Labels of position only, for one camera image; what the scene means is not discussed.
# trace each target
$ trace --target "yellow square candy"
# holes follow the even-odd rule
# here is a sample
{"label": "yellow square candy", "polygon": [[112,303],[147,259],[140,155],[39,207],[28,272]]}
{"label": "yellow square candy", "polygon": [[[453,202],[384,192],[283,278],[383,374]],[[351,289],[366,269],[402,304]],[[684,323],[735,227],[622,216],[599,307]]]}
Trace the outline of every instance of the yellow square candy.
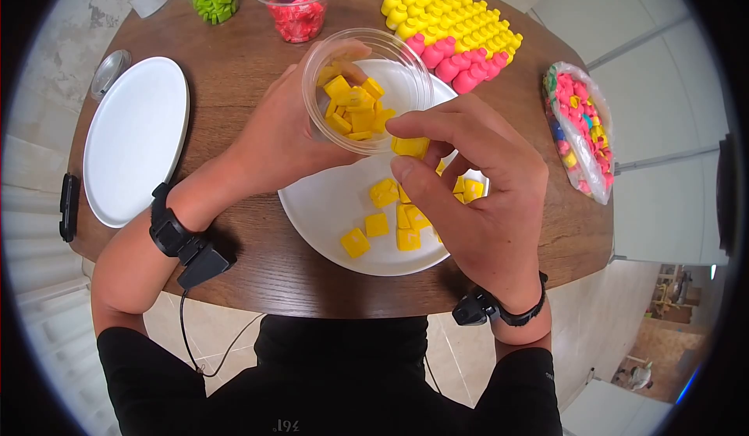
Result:
{"label": "yellow square candy", "polygon": [[371,131],[352,132],[348,134],[346,137],[351,140],[356,140],[356,141],[369,140],[372,138],[372,132]]}
{"label": "yellow square candy", "polygon": [[429,139],[426,137],[417,137],[416,139],[399,139],[393,137],[390,148],[399,155],[410,155],[419,160],[424,158],[426,150],[429,147]]}
{"label": "yellow square candy", "polygon": [[399,250],[414,251],[421,247],[421,237],[417,230],[411,228],[398,228],[397,231],[396,240],[398,242]]}
{"label": "yellow square candy", "polygon": [[369,190],[369,197],[377,208],[382,208],[398,200],[398,187],[393,179],[385,179]]}
{"label": "yellow square candy", "polygon": [[463,176],[458,176],[458,180],[455,182],[455,187],[453,188],[453,193],[462,193],[465,189],[466,184]]}
{"label": "yellow square candy", "polygon": [[341,244],[346,252],[352,257],[359,257],[369,251],[369,241],[362,230],[354,228],[350,233],[341,238]]}
{"label": "yellow square candy", "polygon": [[406,210],[407,208],[411,208],[413,206],[398,206],[396,208],[396,220],[398,221],[398,228],[410,228],[411,224],[408,223],[408,216],[406,216]]}
{"label": "yellow square candy", "polygon": [[338,113],[332,113],[325,118],[325,122],[332,127],[332,130],[340,133],[342,136],[351,132],[351,124],[347,123]]}
{"label": "yellow square candy", "polygon": [[366,95],[367,92],[365,89],[354,87],[346,93],[337,95],[335,97],[335,104],[338,106],[359,106],[364,101]]}
{"label": "yellow square candy", "polygon": [[345,96],[351,91],[351,86],[342,75],[337,76],[333,80],[323,86],[323,90],[330,97],[331,100],[337,100],[339,96]]}
{"label": "yellow square candy", "polygon": [[365,89],[375,100],[379,100],[382,98],[382,95],[385,94],[385,90],[382,90],[379,83],[377,83],[372,77],[362,83],[362,88]]}
{"label": "yellow square candy", "polygon": [[463,200],[467,204],[484,195],[484,185],[471,179],[465,180],[466,189],[463,191]]}
{"label": "yellow square candy", "polygon": [[401,204],[408,204],[411,202],[411,199],[408,198],[406,191],[403,190],[403,186],[400,184],[398,184],[398,197],[401,198]]}
{"label": "yellow square candy", "polygon": [[390,232],[387,227],[387,215],[385,214],[366,216],[364,226],[369,237],[387,235]]}
{"label": "yellow square candy", "polygon": [[374,123],[372,124],[372,131],[373,132],[385,132],[385,123],[388,119],[392,118],[394,115],[396,115],[395,110],[382,110],[379,112],[374,113]]}
{"label": "yellow square candy", "polygon": [[330,103],[328,104],[327,109],[325,110],[325,117],[329,118],[332,116],[333,113],[335,113],[336,109],[335,100],[330,100]]}
{"label": "yellow square candy", "polygon": [[431,226],[431,222],[427,220],[426,216],[416,206],[407,208],[406,216],[408,217],[408,224],[417,231]]}
{"label": "yellow square candy", "polygon": [[363,113],[351,113],[351,128],[354,132],[372,131],[374,123],[375,112],[373,110],[365,111]]}

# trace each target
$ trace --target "black t-shirt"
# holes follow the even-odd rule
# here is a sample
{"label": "black t-shirt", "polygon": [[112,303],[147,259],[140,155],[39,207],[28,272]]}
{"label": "black t-shirt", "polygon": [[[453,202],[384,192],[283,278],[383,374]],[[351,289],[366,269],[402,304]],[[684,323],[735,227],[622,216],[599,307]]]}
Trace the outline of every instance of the black t-shirt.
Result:
{"label": "black t-shirt", "polygon": [[136,330],[98,339],[122,434],[561,434],[551,353],[501,359],[472,409],[408,369],[262,363],[210,397],[191,366]]}

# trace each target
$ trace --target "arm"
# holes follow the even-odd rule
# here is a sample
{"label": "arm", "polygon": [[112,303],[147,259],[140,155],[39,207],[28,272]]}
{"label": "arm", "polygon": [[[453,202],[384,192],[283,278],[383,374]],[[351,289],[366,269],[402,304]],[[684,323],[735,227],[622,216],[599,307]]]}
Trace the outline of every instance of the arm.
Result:
{"label": "arm", "polygon": [[[232,145],[177,184],[166,199],[174,216],[193,232],[204,231],[239,200],[284,188],[323,169],[361,158],[332,142],[312,139],[302,99],[304,64],[315,45],[267,90]],[[131,220],[99,256],[91,281],[94,331],[135,329],[146,335],[143,313],[177,266],[151,240],[151,210]]]}

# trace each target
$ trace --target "finger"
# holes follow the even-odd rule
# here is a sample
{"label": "finger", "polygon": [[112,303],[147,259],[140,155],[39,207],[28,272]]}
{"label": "finger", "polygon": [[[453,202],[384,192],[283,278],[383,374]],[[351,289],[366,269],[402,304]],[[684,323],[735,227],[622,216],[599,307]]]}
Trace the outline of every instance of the finger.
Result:
{"label": "finger", "polygon": [[394,136],[406,139],[426,136],[449,142],[482,170],[513,172],[517,169],[512,163],[518,160],[519,149],[469,115],[434,110],[411,111],[389,119],[385,125]]}
{"label": "finger", "polygon": [[398,156],[390,161],[392,175],[396,177],[411,202],[435,226],[440,236],[460,239],[465,226],[473,219],[472,209],[464,206],[446,188],[434,169],[422,160]]}

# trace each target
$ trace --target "red candy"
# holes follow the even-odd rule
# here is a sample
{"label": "red candy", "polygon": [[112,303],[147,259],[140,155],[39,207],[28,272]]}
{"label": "red candy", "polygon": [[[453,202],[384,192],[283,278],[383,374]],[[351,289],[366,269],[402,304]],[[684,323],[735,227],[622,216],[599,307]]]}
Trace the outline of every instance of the red candy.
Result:
{"label": "red candy", "polygon": [[309,41],[318,35],[325,20],[325,6],[312,0],[295,0],[292,4],[268,5],[270,15],[276,20],[276,29],[290,43]]}

